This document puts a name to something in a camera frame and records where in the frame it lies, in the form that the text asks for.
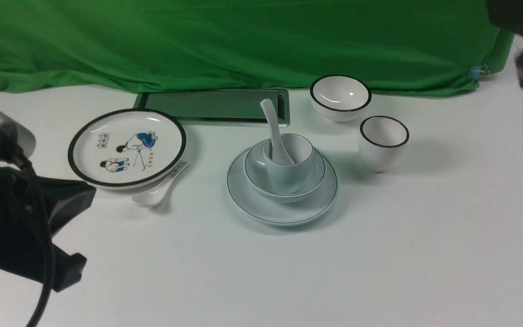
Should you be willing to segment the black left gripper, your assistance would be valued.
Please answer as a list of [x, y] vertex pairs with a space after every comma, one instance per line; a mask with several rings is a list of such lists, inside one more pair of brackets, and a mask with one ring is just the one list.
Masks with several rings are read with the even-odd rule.
[[[42, 283], [45, 255], [30, 184], [28, 174], [0, 166], [0, 270]], [[83, 181], [39, 177], [39, 184], [52, 236], [89, 209], [96, 195], [96, 188]], [[53, 253], [52, 290], [61, 292], [81, 281], [87, 258], [56, 245]]]

